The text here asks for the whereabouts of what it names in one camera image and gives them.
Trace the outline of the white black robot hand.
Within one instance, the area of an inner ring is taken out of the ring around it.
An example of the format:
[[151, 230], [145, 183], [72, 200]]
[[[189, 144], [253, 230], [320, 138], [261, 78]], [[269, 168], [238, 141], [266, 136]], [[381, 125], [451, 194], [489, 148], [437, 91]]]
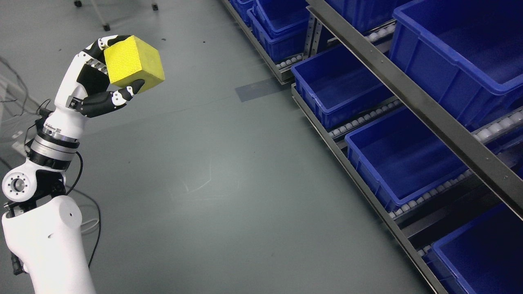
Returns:
[[104, 51], [129, 35], [97, 39], [74, 56], [54, 99], [55, 110], [43, 123], [43, 132], [80, 138], [88, 119], [123, 108], [145, 85], [136, 79], [117, 91], [109, 91], [110, 77]]

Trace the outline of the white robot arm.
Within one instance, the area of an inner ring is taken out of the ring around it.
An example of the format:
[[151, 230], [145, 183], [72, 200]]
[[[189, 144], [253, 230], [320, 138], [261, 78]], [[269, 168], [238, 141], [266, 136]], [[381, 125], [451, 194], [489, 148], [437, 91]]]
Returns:
[[15, 205], [2, 216], [6, 244], [36, 294], [96, 292], [82, 242], [82, 214], [64, 191], [64, 173], [85, 124], [86, 119], [47, 119], [24, 164], [2, 180], [4, 195]]

